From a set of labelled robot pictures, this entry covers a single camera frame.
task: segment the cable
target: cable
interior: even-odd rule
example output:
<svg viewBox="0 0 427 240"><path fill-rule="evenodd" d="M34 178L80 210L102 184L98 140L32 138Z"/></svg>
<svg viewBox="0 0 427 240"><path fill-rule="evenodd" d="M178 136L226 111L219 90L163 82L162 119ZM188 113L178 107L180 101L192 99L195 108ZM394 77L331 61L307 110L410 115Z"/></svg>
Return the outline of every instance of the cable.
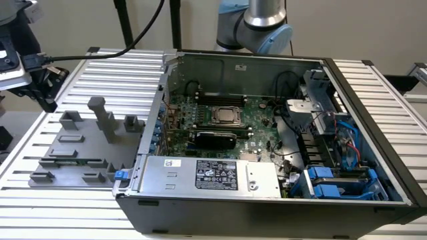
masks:
<svg viewBox="0 0 427 240"><path fill-rule="evenodd" d="M355 143L354 143L354 146L357 147L357 148L359 148L359 131L358 131L358 129L355 128L355 127L353 127L347 122L345 122L345 121L338 121L337 122L339 125L342 125L345 128L347 128L347 129L350 129L350 130L353 130L354 131L354 140L355 140Z"/></svg>
<svg viewBox="0 0 427 240"><path fill-rule="evenodd" d="M187 83L186 83L186 86L184 86L184 96L187 96L187 89L188 89L188 86L191 83L198 83L198 86L200 85L200 82L198 80L190 80Z"/></svg>
<svg viewBox="0 0 427 240"><path fill-rule="evenodd" d="M285 0L285 11L286 11L286 16L285 16L285 23L289 24L289 1ZM294 45L293 45L293 40L289 41L290 47L291 47L291 56L294 56Z"/></svg>
<svg viewBox="0 0 427 240"><path fill-rule="evenodd" d="M358 161L358 163L361 163L361 152L359 152L358 148L354 145L351 145L350 143L347 143L347 146L355 151L355 153L358 155L357 161Z"/></svg>
<svg viewBox="0 0 427 240"><path fill-rule="evenodd" d="M323 111L323 112L321 112L321 113L318 114L318 116L315 116L315 118L313 119L311 123L307 125L307 127L306 127L306 132L309 131L310 126L315 123L315 120L317 120L317 119L321 117L321 115L323 115L323 114L334 114L334 116L335 116L335 113L334 113L333 111Z"/></svg>
<svg viewBox="0 0 427 240"><path fill-rule="evenodd" d="M298 136L301 133L299 131L295 130L295 128L291 126L291 124L289 123L287 119L286 119L286 116L283 115L283 111L281 109L281 117L282 117L282 120L286 124L286 126L293 130L293 132L295 133L295 135Z"/></svg>
<svg viewBox="0 0 427 240"><path fill-rule="evenodd" d="M285 156L290 156L290 155L293 155L293 154L301 153L301 151L294 151L294 152L287 153L287 154L281 154L281 153L278 153L278 152L277 152L277 147L278 147L278 145L279 145L281 142L282 142L282 140L278 141L277 144L275 144L274 147L273 147L273 152L274 152L274 154L277 154L278 156L285 157Z"/></svg>
<svg viewBox="0 0 427 240"><path fill-rule="evenodd" d="M152 15L152 18L144 28L144 30L140 32L139 36L136 37L135 41L131 43L130 46L127 46L127 48L115 53L115 54L108 54L108 55L96 55L96 56L56 56L56 57L47 57L47 61L46 61L46 64L48 63L54 63L54 62L58 62L58 61L68 61L68 60L91 60L91 59L110 59L110 58L116 58L116 57L120 57L122 55L124 55L135 46L136 44L140 42L140 40L143 39L144 35L147 34L148 30L151 29L158 17L159 17L159 14L160 14L160 11L162 11L162 8L163 8L163 5L166 3L166 0L160 0L160 3L159 3L159 7Z"/></svg>
<svg viewBox="0 0 427 240"><path fill-rule="evenodd" d="M277 101L278 100L278 89L279 89L279 86L278 86L278 84L279 84L279 79L281 79L281 77L282 77L282 75L283 74L293 74L295 77L297 77L297 81L298 81L298 86L299 86L299 83L301 83L301 76L294 72L294 71L283 71L283 72L281 72L277 76L275 76L275 89L274 89L274 93L275 93L275 95L274 95L274 100Z"/></svg>

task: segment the black cable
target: black cable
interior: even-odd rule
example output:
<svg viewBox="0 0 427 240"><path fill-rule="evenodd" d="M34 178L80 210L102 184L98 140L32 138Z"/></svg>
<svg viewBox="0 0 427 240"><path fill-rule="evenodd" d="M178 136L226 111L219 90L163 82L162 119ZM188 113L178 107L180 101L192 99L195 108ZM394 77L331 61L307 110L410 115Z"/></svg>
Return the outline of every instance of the black cable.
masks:
<svg viewBox="0 0 427 240"><path fill-rule="evenodd" d="M285 157L285 156L290 156L290 155L293 155L293 154L301 153L301 151L294 151L294 152L287 153L287 154L281 154L281 153L278 153L278 152L277 152L277 147L278 147L278 145L279 145L281 142L282 142L282 141L278 141L277 144L275 144L274 147L273 147L273 152L274 152L274 154L277 154L278 156Z"/></svg>
<svg viewBox="0 0 427 240"><path fill-rule="evenodd" d="M295 77L297 77L297 81L298 81L298 84L299 84L299 82L301 82L301 76L294 72L294 71L283 71L283 72L281 72L277 76L275 76L275 79L274 79L274 81L275 81L275 89L274 89L274 100L278 100L278 89L279 89L279 79L281 79L281 77L282 77L282 75L283 74L293 74Z"/></svg>
<svg viewBox="0 0 427 240"><path fill-rule="evenodd" d="M322 111L318 116L315 116L315 118L311 120L311 123L309 124L307 128L306 128L306 132L309 131L310 126L315 123L315 120L321 117L321 115L323 114L334 114L334 112L331 111Z"/></svg>
<svg viewBox="0 0 427 240"><path fill-rule="evenodd" d="M198 83L198 86L200 85L200 82L198 80L190 80L184 86L184 94L183 94L184 96L187 95L187 89L191 83Z"/></svg>
<svg viewBox="0 0 427 240"><path fill-rule="evenodd" d="M293 130L293 132L295 133L295 135L298 136L301 133L295 130L295 128L291 126L291 124L289 123L286 116L283 115L283 111L281 109L281 117L283 119L285 124L287 125L287 127Z"/></svg>
<svg viewBox="0 0 427 240"><path fill-rule="evenodd" d="M285 0L285 11L286 11L285 23L289 24L289 1L287 0ZM293 40L289 41L289 44L291 46L291 56L294 56Z"/></svg>
<svg viewBox="0 0 427 240"><path fill-rule="evenodd" d="M92 60L92 59L110 59L110 58L116 58L120 57L122 55L124 55L128 51L131 51L131 49L136 46L136 44L140 42L140 40L143 39L144 35L147 34L148 30L151 29L158 16L160 14L163 5L166 3L166 0L160 0L159 3L159 7L152 15L152 18L144 28L144 30L140 32L139 36L136 37L135 41L132 42L132 44L130 46L126 47L126 49L115 54L108 54L108 55L96 55L96 56L55 56L55 57L47 57L47 63L54 63L58 61L68 61L68 60Z"/></svg>

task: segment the blue cable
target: blue cable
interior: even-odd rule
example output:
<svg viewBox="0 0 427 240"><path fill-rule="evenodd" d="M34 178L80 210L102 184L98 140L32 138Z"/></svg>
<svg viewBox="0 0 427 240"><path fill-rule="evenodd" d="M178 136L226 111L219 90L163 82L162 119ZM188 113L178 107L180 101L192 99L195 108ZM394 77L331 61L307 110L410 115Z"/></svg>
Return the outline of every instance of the blue cable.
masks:
<svg viewBox="0 0 427 240"><path fill-rule="evenodd" d="M342 125L345 128L350 129L354 131L354 146L357 149L359 149L359 130L354 128L347 122L345 121L338 121L337 124ZM351 167L354 168L358 164L358 156L355 157L355 161L351 163Z"/></svg>

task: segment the power supply label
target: power supply label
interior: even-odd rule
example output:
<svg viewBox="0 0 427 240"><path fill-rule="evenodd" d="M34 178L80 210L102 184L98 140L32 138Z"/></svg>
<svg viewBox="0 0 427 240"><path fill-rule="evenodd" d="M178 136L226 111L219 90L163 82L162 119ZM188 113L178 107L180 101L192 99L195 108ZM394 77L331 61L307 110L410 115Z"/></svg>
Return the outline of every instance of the power supply label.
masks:
<svg viewBox="0 0 427 240"><path fill-rule="evenodd" d="M195 187L208 190L239 190L235 161L198 160Z"/></svg>

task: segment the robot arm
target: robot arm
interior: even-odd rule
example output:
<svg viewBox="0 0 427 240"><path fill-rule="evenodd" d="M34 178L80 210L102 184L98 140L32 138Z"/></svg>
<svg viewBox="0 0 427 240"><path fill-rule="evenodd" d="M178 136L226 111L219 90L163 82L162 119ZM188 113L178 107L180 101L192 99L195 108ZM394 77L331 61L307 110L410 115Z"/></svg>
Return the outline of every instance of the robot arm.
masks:
<svg viewBox="0 0 427 240"><path fill-rule="evenodd" d="M293 36L283 0L223 0L219 6L216 50L281 54Z"/></svg>
<svg viewBox="0 0 427 240"><path fill-rule="evenodd" d="M0 0L0 91L36 100L52 113L55 97L70 74L46 64L30 24L43 16L35 0Z"/></svg>

